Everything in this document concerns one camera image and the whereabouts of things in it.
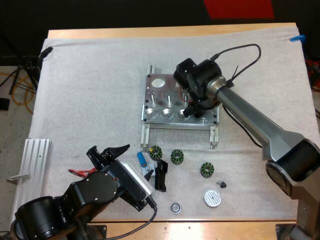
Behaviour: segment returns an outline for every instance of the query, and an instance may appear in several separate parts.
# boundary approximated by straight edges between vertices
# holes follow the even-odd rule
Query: round metal disc
[[[220,205],[221,197],[217,191],[209,190],[204,195],[204,201],[209,207],[213,208]]]
[[[181,211],[181,206],[178,203],[174,203],[171,205],[170,210],[174,214],[178,214]]]

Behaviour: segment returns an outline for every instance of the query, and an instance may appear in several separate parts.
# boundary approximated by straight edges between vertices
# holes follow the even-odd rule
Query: metal pin
[[[149,93],[150,94],[150,99],[151,99],[151,102],[155,102],[155,93],[152,91]]]

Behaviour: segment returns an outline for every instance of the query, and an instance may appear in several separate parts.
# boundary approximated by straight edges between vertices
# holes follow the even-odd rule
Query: black bracket
[[[160,192],[166,192],[167,187],[165,185],[166,173],[168,172],[168,163],[162,159],[157,161],[158,166],[155,168],[155,184],[154,188]]]

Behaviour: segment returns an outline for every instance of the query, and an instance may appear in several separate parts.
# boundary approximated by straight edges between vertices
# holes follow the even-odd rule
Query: black cable
[[[156,215],[157,215],[158,209],[157,209],[157,207],[155,206],[155,207],[153,208],[153,210],[154,210],[154,214],[153,214],[152,217],[149,219],[149,221],[147,221],[146,223],[142,224],[141,226],[137,227],[136,229],[134,229],[134,230],[132,230],[132,231],[129,231],[129,232],[125,233],[125,234],[122,234],[122,235],[119,235],[119,236],[108,237],[108,238],[105,238],[105,239],[103,239],[103,240],[122,239],[122,238],[125,238],[125,237],[127,237],[127,236],[129,236],[129,235],[131,235],[131,234],[134,234],[135,232],[143,229],[144,227],[146,227],[147,225],[149,225],[149,224],[155,219],[155,217],[156,217]]]
[[[320,119],[320,111],[318,111],[317,109],[314,109],[315,111],[315,116]]]
[[[219,53],[216,53],[215,55],[213,55],[212,57],[210,57],[210,60],[215,61],[221,54],[225,53],[225,52],[229,52],[231,50],[235,50],[235,49],[242,49],[242,48],[247,48],[247,47],[257,47],[259,54],[258,57],[251,63],[249,63],[247,66],[245,66],[243,69],[241,69],[237,74],[236,71],[238,69],[238,67],[236,67],[235,72],[233,74],[233,76],[226,82],[226,86],[227,87],[232,87],[233,86],[233,81],[235,80],[236,77],[238,77],[240,74],[242,74],[245,70],[247,70],[248,68],[250,68],[253,64],[255,64],[256,62],[259,61],[260,57],[261,57],[261,48],[258,44],[255,43],[251,43],[251,44],[246,44],[246,45],[241,45],[241,46],[235,46],[235,47],[231,47],[228,49],[225,49]]]
[[[225,113],[226,113],[233,121],[235,121],[235,123],[238,124],[238,125],[240,126],[240,128],[242,128],[242,129],[245,131],[245,133],[249,136],[249,138],[251,139],[251,141],[252,141],[257,147],[262,148],[262,146],[261,146],[259,143],[257,143],[256,140],[252,137],[252,135],[250,134],[250,132],[249,132],[234,116],[231,115],[231,113],[229,112],[229,110],[226,109],[225,106],[222,106],[222,107],[223,107]]]

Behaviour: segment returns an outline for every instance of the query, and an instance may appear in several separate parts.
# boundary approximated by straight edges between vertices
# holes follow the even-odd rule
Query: black stand
[[[13,79],[9,94],[10,95],[12,94],[15,86],[30,91],[29,86],[27,86],[27,85],[24,85],[22,83],[19,83],[17,85],[17,80],[18,80],[20,71],[23,69],[26,71],[26,73],[28,74],[28,76],[33,84],[33,90],[36,91],[38,88],[38,82],[40,79],[40,70],[42,67],[42,60],[52,51],[53,48],[50,47],[50,48],[47,48],[46,50],[44,50],[40,54],[36,66],[34,66],[31,62],[31,60],[29,60],[29,59],[27,59],[26,61],[23,61],[23,58],[21,57],[19,52],[15,49],[15,47],[11,44],[11,42],[3,34],[1,34],[1,39],[8,46],[8,48],[10,48],[12,50],[12,52],[16,55],[16,57],[19,59],[19,66],[2,83],[0,83],[0,87],[3,84],[5,84],[14,75],[14,79]]]

